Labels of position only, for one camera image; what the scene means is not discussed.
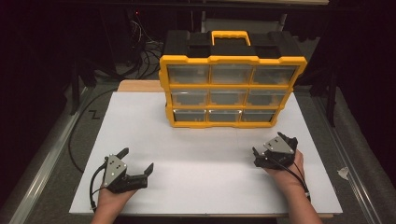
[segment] white table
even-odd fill
[[[273,179],[255,167],[251,149],[262,147],[277,132],[297,137],[317,212],[323,217],[342,213],[293,94],[274,128],[172,128],[164,107],[163,92],[113,93],[70,213],[92,213],[92,174],[105,156],[128,147],[130,153],[122,159],[128,164],[128,175],[143,174],[152,162],[154,171],[148,188],[134,195],[124,215],[284,216],[288,213],[286,201]],[[96,177],[94,189],[99,188],[102,175]]]

